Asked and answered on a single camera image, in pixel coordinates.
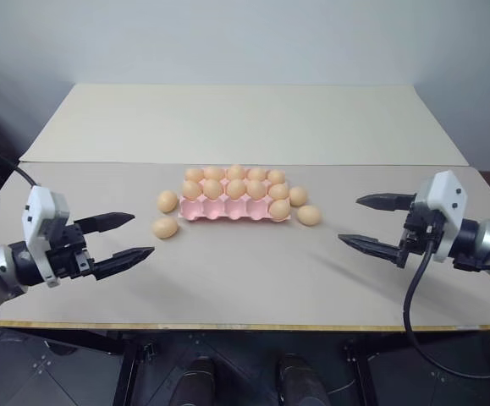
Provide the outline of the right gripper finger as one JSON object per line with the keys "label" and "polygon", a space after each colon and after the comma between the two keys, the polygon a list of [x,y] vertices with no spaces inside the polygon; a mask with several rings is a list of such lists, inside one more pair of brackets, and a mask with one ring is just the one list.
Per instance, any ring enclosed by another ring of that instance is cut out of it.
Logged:
{"label": "right gripper finger", "polygon": [[380,211],[408,211],[415,198],[415,194],[380,193],[362,196],[355,202]]}
{"label": "right gripper finger", "polygon": [[390,261],[400,268],[404,268],[406,265],[409,252],[405,248],[403,239],[399,241],[398,245],[391,245],[359,234],[340,233],[338,237],[349,247],[363,254]]}

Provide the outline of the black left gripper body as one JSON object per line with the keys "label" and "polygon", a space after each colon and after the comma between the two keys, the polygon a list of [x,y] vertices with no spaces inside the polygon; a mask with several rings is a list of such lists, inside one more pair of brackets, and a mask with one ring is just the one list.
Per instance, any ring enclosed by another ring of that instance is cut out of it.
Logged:
{"label": "black left gripper body", "polygon": [[86,248],[81,222],[74,222],[54,233],[47,259],[58,278],[86,277],[95,271],[94,260]]}

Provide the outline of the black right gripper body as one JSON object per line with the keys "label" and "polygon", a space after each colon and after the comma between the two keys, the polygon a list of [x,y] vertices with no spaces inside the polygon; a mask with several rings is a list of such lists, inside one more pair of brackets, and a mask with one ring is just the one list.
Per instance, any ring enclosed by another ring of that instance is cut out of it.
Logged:
{"label": "black right gripper body", "polygon": [[435,253],[443,237],[444,214],[425,204],[411,203],[399,248],[406,254],[424,255],[427,246]]}

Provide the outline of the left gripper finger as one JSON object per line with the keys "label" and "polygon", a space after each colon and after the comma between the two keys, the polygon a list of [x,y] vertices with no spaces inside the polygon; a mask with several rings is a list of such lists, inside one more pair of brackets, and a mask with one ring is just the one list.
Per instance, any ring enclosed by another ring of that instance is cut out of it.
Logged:
{"label": "left gripper finger", "polygon": [[125,223],[135,219],[135,216],[125,212],[109,212],[92,217],[85,217],[74,221],[83,234],[104,233],[119,228]]}
{"label": "left gripper finger", "polygon": [[125,272],[145,260],[154,251],[154,247],[138,247],[118,252],[111,258],[95,262],[92,275],[96,280],[101,280]]}

